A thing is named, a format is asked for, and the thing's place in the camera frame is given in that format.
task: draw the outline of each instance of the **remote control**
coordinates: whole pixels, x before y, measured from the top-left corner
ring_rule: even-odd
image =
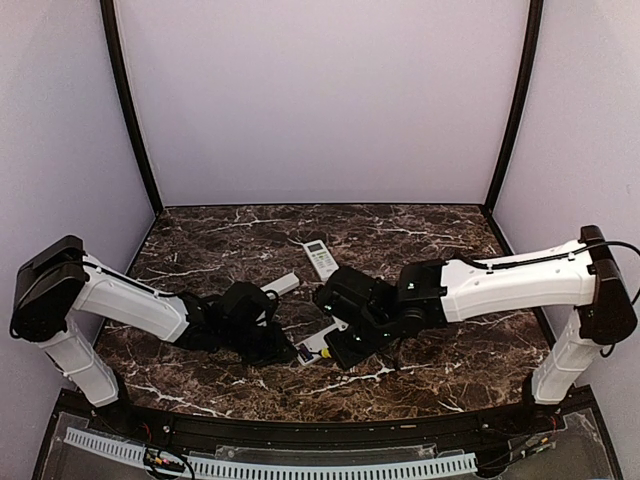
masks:
[[[316,269],[316,272],[320,276],[320,280],[323,282],[329,280],[331,274],[339,267],[324,242],[322,240],[315,240],[305,243],[302,247],[307,253],[309,260],[311,260],[313,268]]]

